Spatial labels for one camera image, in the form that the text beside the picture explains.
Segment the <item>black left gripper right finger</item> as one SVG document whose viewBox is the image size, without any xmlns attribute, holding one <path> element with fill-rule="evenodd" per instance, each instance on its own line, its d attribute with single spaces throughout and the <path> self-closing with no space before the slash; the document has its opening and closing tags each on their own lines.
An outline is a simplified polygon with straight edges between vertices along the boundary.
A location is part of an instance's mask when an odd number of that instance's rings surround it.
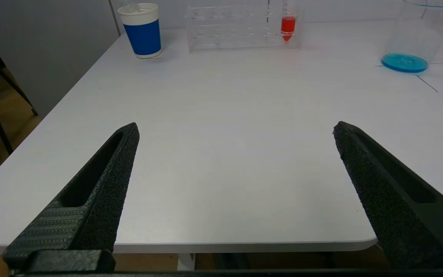
<svg viewBox="0 0 443 277">
<path fill-rule="evenodd" d="M 443 269 L 443 195 L 357 126 L 340 121 L 333 135 L 390 265 Z"/>
</svg>

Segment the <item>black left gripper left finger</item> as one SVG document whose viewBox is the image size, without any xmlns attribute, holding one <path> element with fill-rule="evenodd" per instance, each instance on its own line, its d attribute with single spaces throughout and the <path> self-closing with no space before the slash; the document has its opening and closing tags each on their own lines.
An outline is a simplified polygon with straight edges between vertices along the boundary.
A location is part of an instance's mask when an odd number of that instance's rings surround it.
<svg viewBox="0 0 443 277">
<path fill-rule="evenodd" d="M 114 271 L 117 237 L 140 134 L 116 130 L 3 253 L 9 275 Z"/>
</svg>

